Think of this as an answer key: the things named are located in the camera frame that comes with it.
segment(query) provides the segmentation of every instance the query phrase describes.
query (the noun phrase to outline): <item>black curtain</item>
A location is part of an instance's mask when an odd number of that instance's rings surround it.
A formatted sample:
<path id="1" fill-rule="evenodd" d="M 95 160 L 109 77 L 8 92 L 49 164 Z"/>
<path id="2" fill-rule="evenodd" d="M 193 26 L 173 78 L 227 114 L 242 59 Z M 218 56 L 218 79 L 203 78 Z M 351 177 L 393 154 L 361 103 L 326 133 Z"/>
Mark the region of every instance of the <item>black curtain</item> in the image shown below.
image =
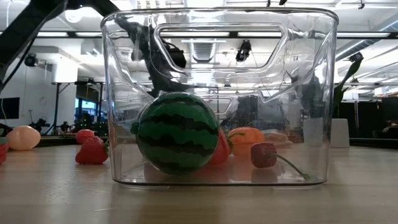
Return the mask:
<path id="1" fill-rule="evenodd" d="M 382 103 L 358 103 L 359 138 L 375 138 L 375 132 L 386 127 L 383 118 Z"/>

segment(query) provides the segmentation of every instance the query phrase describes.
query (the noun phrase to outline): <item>red strawberry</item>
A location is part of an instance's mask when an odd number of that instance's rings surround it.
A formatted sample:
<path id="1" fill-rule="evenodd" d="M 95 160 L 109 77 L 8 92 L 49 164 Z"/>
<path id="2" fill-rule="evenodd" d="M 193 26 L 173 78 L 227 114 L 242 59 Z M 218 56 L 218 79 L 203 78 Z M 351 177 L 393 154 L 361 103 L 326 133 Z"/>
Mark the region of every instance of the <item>red strawberry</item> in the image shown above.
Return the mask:
<path id="1" fill-rule="evenodd" d="M 88 138 L 76 155 L 79 164 L 102 164 L 108 158 L 105 143 L 98 137 Z"/>
<path id="2" fill-rule="evenodd" d="M 257 168 L 273 167 L 277 158 L 270 156 L 276 154 L 276 148 L 273 143 L 262 142 L 254 144 L 251 147 L 251 162 Z"/>
<path id="3" fill-rule="evenodd" d="M 0 164 L 7 159 L 8 144 L 6 138 L 0 138 Z"/>
<path id="4" fill-rule="evenodd" d="M 228 159 L 230 154 L 231 150 L 229 149 L 228 141 L 226 139 L 223 130 L 220 129 L 217 149 L 213 157 L 211 158 L 209 164 L 222 164 Z"/>
<path id="5" fill-rule="evenodd" d="M 78 144 L 83 144 L 90 137 L 94 137 L 94 131 L 83 129 L 77 132 L 76 141 Z"/>

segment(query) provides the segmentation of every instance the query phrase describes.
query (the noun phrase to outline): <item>wooden table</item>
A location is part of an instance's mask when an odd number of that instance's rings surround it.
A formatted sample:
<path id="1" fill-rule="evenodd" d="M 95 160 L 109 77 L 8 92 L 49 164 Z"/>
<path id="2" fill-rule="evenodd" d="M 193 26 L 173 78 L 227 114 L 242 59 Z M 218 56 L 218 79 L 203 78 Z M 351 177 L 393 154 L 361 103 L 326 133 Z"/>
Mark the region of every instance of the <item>wooden table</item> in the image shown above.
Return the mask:
<path id="1" fill-rule="evenodd" d="M 10 152 L 0 165 L 0 223 L 398 223 L 398 151 L 332 149 L 312 189 L 127 189 L 110 164 L 78 166 L 78 146 Z"/>

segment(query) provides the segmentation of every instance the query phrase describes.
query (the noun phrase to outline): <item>toy fruit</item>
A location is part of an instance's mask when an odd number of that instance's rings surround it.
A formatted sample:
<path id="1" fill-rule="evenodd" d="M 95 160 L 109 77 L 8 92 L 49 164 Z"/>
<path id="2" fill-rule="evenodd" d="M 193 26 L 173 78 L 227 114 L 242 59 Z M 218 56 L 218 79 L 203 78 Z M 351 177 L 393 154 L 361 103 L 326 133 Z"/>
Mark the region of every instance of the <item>toy fruit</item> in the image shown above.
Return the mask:
<path id="1" fill-rule="evenodd" d="M 7 159 L 8 144 L 6 138 L 0 138 L 0 164 Z"/>
<path id="2" fill-rule="evenodd" d="M 282 159 L 284 162 L 290 165 L 304 178 L 304 180 L 310 179 L 310 176 L 308 174 L 303 173 L 299 168 L 293 165 L 286 158 L 278 155 L 273 143 L 262 142 L 253 145 L 253 147 L 251 148 L 251 162 L 257 168 L 273 167 L 276 164 L 277 159 Z"/>
<path id="3" fill-rule="evenodd" d="M 232 153 L 235 156 L 250 156 L 253 144 L 266 141 L 263 133 L 256 128 L 236 128 L 228 133 L 228 137 L 232 142 Z"/>
<path id="4" fill-rule="evenodd" d="M 13 150 L 31 150 L 40 142 L 40 133 L 29 126 L 14 128 L 6 136 L 8 146 Z"/>
<path id="5" fill-rule="evenodd" d="M 273 143 L 263 142 L 254 144 L 251 147 L 251 162 L 257 168 L 273 167 L 276 164 L 276 157 L 268 154 L 276 154 L 276 148 Z"/>
<path id="6" fill-rule="evenodd" d="M 77 132 L 76 141 L 78 144 L 83 144 L 88 138 L 94 137 L 94 131 L 89 129 L 83 129 Z"/>
<path id="7" fill-rule="evenodd" d="M 209 164 L 222 164 L 224 163 L 229 155 L 231 154 L 231 150 L 229 149 L 228 141 L 225 137 L 223 130 L 220 128 L 219 131 L 220 135 L 218 137 L 218 145 L 216 152 L 214 153 L 213 157 L 210 159 Z"/>
<path id="8" fill-rule="evenodd" d="M 189 174 L 212 158 L 219 136 L 218 121 L 199 97 L 166 93 L 145 107 L 131 132 L 142 155 L 166 174 Z"/>
<path id="9" fill-rule="evenodd" d="M 102 164 L 108 158 L 105 143 L 98 137 L 88 138 L 76 155 L 79 164 Z"/>

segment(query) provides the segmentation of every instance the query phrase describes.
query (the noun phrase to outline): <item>watermelon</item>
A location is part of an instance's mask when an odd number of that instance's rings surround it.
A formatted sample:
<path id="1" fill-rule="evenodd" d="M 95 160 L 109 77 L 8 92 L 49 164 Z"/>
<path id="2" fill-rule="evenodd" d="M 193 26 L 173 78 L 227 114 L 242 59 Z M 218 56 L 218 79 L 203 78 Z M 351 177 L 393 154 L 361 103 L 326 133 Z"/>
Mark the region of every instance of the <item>watermelon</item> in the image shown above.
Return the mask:
<path id="1" fill-rule="evenodd" d="M 189 174 L 215 153 L 219 127 L 213 110 L 199 97 L 173 92 L 147 105 L 131 132 L 141 154 L 160 171 Z"/>

